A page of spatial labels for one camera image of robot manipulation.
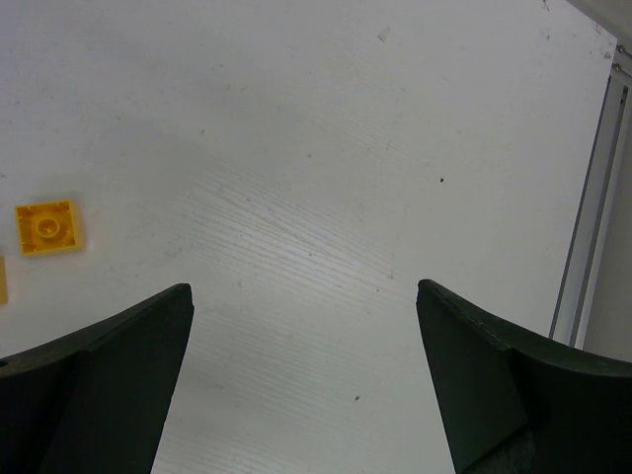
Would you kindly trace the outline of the brown orange long lego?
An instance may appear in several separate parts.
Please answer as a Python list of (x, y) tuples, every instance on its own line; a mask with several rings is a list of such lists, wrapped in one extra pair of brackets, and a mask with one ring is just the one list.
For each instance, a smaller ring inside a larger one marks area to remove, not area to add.
[(20, 250), (26, 257), (86, 248), (81, 211), (71, 199), (17, 205), (15, 214)]

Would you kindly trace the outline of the yellow long lego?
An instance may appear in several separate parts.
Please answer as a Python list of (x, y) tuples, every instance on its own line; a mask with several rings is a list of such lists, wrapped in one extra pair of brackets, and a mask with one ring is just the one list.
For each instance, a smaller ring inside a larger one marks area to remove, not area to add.
[(6, 264), (3, 256), (0, 256), (0, 304), (6, 305), (9, 301), (8, 279)]

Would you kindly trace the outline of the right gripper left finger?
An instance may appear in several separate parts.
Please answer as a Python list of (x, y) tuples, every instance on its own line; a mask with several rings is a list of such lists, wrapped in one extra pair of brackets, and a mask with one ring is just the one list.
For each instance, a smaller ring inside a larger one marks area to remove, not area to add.
[(193, 318), (179, 283), (2, 358), (2, 472), (150, 472)]

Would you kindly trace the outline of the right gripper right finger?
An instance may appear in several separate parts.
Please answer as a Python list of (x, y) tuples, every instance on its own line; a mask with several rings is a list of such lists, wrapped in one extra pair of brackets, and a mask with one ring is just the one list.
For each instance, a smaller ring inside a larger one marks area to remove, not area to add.
[(456, 472), (630, 472), (630, 363), (540, 336), (430, 279), (417, 312)]

